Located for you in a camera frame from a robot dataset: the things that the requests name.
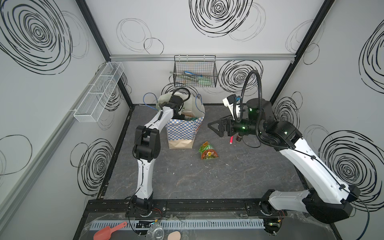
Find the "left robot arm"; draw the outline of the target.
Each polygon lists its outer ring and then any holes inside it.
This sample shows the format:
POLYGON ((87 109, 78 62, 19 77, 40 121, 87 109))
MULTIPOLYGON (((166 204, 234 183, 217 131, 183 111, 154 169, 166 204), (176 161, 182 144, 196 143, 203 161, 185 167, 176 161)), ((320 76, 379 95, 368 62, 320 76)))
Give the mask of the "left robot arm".
POLYGON ((175 89, 168 101, 159 104, 157 114, 147 124, 136 128, 133 156, 138 162, 138 184, 130 202, 142 216, 149 216, 153 209, 153 170, 161 151, 160 133, 171 119, 185 118, 182 108, 190 97, 187 88, 175 89))

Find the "green red snack bag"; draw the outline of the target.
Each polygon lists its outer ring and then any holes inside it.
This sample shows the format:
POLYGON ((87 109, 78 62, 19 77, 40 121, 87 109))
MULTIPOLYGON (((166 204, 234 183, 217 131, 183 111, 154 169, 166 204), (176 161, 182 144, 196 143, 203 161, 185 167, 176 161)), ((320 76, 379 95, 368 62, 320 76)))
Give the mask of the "green red snack bag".
POLYGON ((199 148, 199 153, 201 154, 202 160, 216 159, 219 157, 210 142, 203 143, 199 148))

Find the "blue checkered paper bag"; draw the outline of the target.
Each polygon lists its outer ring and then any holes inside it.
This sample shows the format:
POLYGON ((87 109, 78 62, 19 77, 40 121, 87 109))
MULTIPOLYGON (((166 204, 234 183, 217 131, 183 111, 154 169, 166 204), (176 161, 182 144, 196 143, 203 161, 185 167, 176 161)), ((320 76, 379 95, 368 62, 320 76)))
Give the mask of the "blue checkered paper bag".
POLYGON ((167 131, 170 149, 191 149, 200 129, 206 110, 202 97, 181 93, 180 89, 158 99, 157 114, 145 124, 145 130, 167 131), (185 120, 174 120, 173 111, 183 111, 185 120))

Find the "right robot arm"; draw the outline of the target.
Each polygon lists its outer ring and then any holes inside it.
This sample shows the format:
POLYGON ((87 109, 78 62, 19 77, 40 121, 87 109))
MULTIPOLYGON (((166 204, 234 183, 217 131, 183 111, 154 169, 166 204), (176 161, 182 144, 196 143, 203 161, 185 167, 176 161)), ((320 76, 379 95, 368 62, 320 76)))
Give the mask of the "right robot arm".
POLYGON ((312 188, 300 192, 268 190, 259 200, 263 215, 296 211, 307 213, 324 224, 333 224, 351 216, 353 202, 363 202, 360 189, 337 177, 292 123, 275 119, 271 103, 263 99, 262 78, 257 70, 246 76, 240 96, 231 95, 223 103, 231 115, 209 123, 209 129, 219 137, 224 134, 230 137, 256 136, 261 145, 286 157, 312 185, 312 188), (258 97, 255 105, 248 106, 249 117, 244 119, 243 98, 251 78, 257 80, 258 97))

